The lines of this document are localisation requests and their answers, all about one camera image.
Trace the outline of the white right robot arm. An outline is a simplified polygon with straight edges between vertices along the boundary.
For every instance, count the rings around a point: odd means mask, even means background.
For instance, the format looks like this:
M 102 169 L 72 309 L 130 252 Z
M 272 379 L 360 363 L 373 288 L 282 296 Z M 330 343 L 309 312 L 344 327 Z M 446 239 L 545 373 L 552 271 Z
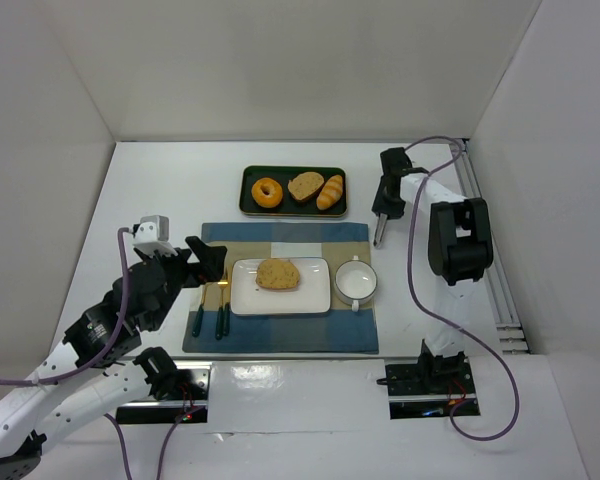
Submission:
M 396 389 L 420 388 L 442 393 L 461 377 L 465 365 L 465 341 L 460 328 L 469 326 L 471 297 L 493 263 L 488 206 L 480 197 L 466 198 L 434 180 L 411 162 L 403 147 L 380 154 L 382 175 L 372 205 L 377 216 L 373 245 L 378 248 L 386 223 L 403 217 L 407 205 L 412 213 L 428 220 L 427 258 L 436 277 L 433 312 L 452 321 L 438 321 L 428 329 L 421 344 L 415 372 L 387 383 Z

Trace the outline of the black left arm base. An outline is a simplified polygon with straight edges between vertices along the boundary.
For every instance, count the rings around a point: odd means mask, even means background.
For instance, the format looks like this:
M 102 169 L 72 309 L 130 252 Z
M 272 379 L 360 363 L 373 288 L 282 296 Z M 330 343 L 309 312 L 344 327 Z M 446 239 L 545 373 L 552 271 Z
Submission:
M 183 361 L 176 364 L 178 382 L 164 397 L 148 396 L 119 407 L 114 415 L 121 425 L 167 425 L 184 415 L 183 424 L 208 420 L 211 364 Z

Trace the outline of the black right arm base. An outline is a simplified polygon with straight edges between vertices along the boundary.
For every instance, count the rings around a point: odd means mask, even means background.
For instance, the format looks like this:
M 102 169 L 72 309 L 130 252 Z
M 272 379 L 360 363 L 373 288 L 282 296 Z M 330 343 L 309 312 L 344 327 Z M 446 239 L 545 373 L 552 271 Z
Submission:
M 384 376 L 376 380 L 388 395 L 392 420 L 479 416 L 470 363 L 463 353 L 433 357 L 422 351 L 415 362 L 386 363 Z

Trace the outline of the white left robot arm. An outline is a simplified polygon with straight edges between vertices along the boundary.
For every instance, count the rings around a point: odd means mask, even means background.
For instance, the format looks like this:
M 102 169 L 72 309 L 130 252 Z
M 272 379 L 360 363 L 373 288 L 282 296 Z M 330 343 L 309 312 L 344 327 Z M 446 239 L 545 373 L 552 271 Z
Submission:
M 191 236 L 186 248 L 140 243 L 140 260 L 123 263 L 102 301 L 71 325 L 63 340 L 14 390 L 0 400 L 0 479 L 22 479 L 43 454 L 82 426 L 139 399 L 185 393 L 190 377 L 161 347 L 140 347 L 143 332 L 158 330 L 182 290 L 214 283 L 224 273 L 227 249 Z

